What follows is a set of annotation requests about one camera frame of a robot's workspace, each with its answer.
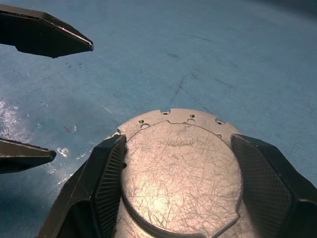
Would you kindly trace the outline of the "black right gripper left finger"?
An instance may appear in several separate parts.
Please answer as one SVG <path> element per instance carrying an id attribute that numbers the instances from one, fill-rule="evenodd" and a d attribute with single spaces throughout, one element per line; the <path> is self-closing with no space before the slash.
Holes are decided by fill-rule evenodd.
<path id="1" fill-rule="evenodd" d="M 67 180 L 37 238 L 112 238 L 121 198 L 126 136 L 102 141 Z"/>

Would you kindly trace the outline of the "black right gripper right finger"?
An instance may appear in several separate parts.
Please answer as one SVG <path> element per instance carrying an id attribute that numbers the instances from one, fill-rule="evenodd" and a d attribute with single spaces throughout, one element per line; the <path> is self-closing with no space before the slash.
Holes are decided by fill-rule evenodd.
<path id="1" fill-rule="evenodd" d="M 269 143 L 233 134 L 231 147 L 260 238 L 317 238 L 317 188 Z"/>

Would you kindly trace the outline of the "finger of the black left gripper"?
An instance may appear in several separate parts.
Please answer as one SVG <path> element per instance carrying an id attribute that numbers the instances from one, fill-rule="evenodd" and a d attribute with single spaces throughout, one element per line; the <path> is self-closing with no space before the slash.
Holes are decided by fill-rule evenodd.
<path id="1" fill-rule="evenodd" d="M 5 4 L 0 4 L 0 44 L 53 59 L 94 50 L 93 41 L 60 19 Z"/>
<path id="2" fill-rule="evenodd" d="M 55 157 L 54 150 L 0 138 L 0 174 L 28 170 L 50 163 Z"/>

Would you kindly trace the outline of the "round silver motor lid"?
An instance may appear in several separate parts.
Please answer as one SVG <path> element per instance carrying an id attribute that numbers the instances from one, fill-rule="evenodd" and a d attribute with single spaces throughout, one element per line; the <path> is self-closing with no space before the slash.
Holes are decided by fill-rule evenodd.
<path id="1" fill-rule="evenodd" d="M 256 238 L 230 137 L 237 129 L 189 109 L 121 124 L 127 137 L 114 238 Z"/>

